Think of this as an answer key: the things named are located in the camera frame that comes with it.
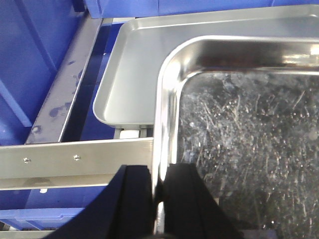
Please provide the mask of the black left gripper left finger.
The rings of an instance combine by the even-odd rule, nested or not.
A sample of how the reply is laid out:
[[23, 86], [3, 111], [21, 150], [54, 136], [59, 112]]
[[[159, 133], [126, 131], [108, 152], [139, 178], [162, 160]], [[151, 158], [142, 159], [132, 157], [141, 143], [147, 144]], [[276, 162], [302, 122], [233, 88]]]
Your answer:
[[123, 165], [108, 186], [53, 239], [142, 239], [154, 226], [151, 175], [144, 165]]

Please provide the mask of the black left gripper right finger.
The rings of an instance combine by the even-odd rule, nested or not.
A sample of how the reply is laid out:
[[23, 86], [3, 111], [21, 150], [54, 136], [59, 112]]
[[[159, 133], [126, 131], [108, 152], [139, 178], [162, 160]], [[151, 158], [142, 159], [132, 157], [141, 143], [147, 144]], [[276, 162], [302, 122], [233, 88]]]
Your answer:
[[193, 164], [171, 164], [164, 180], [164, 231], [176, 239], [242, 239]]

